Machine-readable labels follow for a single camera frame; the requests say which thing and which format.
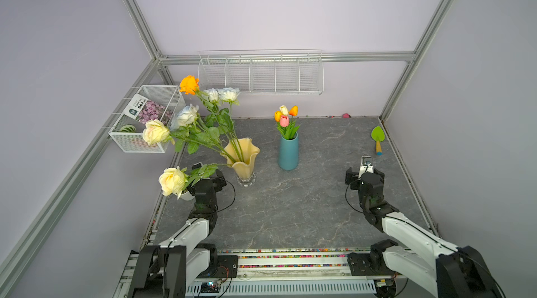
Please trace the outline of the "white blue rose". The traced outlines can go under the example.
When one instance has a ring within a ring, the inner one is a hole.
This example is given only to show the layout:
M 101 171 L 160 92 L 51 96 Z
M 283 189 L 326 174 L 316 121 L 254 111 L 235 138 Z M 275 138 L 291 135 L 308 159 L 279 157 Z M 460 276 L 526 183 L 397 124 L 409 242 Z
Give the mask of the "white blue rose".
M 187 105 L 173 116 L 170 135 L 183 144 L 189 154 L 196 153 L 201 147 L 205 147 L 229 158 L 220 138 L 222 134 L 225 134 L 225 130 L 220 129 L 213 114 L 205 120 L 199 114 L 198 106 Z

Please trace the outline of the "pink tulip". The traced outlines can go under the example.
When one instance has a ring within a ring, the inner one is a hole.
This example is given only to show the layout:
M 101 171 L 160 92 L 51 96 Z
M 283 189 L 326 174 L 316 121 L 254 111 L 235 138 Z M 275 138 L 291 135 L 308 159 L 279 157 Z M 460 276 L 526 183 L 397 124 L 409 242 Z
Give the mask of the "pink tulip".
M 282 115 L 279 120 L 279 124 L 281 127 L 288 127 L 289 126 L 289 117 L 286 115 Z

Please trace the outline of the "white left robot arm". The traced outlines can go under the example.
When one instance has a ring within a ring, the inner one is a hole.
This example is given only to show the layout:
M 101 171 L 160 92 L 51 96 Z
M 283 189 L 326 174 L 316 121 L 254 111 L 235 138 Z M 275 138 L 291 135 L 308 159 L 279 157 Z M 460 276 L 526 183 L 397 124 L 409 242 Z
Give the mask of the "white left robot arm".
M 217 260 L 215 248 L 201 243 L 216 226 L 218 199 L 227 182 L 220 170 L 188 186 L 194 207 L 182 228 L 158 245 L 144 247 L 131 280 L 128 297 L 144 291 L 162 277 L 163 297 L 184 297 L 188 285 Z

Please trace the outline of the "orange ranunculus flower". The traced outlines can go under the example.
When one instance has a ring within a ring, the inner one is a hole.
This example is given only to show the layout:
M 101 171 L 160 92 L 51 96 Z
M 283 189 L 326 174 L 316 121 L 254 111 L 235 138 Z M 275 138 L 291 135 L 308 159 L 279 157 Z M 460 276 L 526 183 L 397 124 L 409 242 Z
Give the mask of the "orange ranunculus flower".
M 203 98 L 199 97 L 201 94 L 201 91 L 204 91 L 204 90 L 200 88 L 199 80 L 193 76 L 188 76 L 180 82 L 180 92 L 186 95 L 194 95 L 195 97 L 199 99 L 201 104 L 204 106 Z M 226 145 L 228 145 L 227 138 L 224 135 L 221 135 L 220 138 L 225 148 Z

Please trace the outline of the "orange yellow tulip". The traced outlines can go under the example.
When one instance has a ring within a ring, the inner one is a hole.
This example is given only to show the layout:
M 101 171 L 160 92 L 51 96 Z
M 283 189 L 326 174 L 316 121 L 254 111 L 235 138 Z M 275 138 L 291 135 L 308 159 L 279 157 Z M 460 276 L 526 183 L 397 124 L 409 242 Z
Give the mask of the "orange yellow tulip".
M 293 106 L 292 109 L 288 111 L 290 116 L 296 117 L 298 116 L 298 106 Z

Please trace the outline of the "cream white tulip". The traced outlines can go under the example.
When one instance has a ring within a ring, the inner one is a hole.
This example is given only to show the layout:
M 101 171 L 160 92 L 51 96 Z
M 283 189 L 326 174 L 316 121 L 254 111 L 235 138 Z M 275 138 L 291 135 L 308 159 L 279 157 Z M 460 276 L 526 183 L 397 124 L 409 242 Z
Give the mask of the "cream white tulip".
M 280 112 L 282 113 L 283 116 L 289 115 L 288 108 L 285 105 L 280 106 Z

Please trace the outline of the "teal cylinder vase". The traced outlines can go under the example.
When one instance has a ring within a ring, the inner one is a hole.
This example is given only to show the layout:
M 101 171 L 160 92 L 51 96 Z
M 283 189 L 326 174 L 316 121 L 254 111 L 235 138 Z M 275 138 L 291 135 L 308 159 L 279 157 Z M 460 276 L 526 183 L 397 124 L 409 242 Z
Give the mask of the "teal cylinder vase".
M 278 154 L 278 165 L 281 169 L 291 171 L 299 164 L 299 135 L 293 139 L 281 137 Z

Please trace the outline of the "cream yellow rose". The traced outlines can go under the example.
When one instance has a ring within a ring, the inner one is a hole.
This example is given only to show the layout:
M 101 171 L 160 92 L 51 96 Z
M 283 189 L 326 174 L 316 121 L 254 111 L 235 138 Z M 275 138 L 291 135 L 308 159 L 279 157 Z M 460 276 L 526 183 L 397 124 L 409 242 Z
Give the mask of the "cream yellow rose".
M 217 169 L 219 164 L 203 164 L 203 167 L 198 171 L 187 171 L 187 168 L 180 169 L 179 167 L 171 167 L 165 169 L 165 171 L 159 177 L 159 184 L 162 189 L 162 194 L 165 197 L 170 195 L 176 195 L 179 199 L 183 190 L 191 183 L 196 183 L 201 179 L 208 179 Z
M 197 121 L 172 131 L 160 120 L 150 120 L 145 124 L 142 137 L 148 145 L 171 143 L 176 146 L 176 151 L 185 147 L 189 154 L 196 153 L 203 146 L 224 155 L 232 163 L 239 161 L 225 151 L 216 127 L 201 126 Z

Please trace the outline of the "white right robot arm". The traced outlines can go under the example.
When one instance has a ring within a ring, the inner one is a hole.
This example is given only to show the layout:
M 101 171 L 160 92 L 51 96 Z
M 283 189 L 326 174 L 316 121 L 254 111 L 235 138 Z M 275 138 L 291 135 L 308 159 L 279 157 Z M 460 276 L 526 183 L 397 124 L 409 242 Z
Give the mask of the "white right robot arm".
M 458 247 L 412 222 L 384 199 L 385 175 L 372 166 L 348 169 L 345 184 L 359 196 L 359 212 L 388 239 L 371 246 L 369 267 L 402 274 L 435 297 L 504 297 L 481 254 Z

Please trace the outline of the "yellow wavy glass vase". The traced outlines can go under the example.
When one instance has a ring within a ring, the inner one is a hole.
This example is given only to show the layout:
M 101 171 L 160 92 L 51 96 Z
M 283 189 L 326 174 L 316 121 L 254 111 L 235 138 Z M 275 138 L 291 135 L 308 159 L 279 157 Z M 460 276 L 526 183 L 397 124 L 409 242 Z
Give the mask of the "yellow wavy glass vase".
M 233 139 L 220 154 L 227 160 L 227 166 L 235 171 L 239 184 L 248 187 L 255 182 L 255 160 L 260 149 L 250 137 Z

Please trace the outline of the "small orange tulip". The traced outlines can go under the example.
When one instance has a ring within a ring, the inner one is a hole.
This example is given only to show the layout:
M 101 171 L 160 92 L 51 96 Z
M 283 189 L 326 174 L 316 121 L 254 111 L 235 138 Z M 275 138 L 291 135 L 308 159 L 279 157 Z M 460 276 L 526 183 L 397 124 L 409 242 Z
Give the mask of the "small orange tulip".
M 276 121 L 277 123 L 280 122 L 281 117 L 282 117 L 282 113 L 281 113 L 281 111 L 277 111 L 277 112 L 274 114 L 274 119 L 275 119 L 275 121 Z

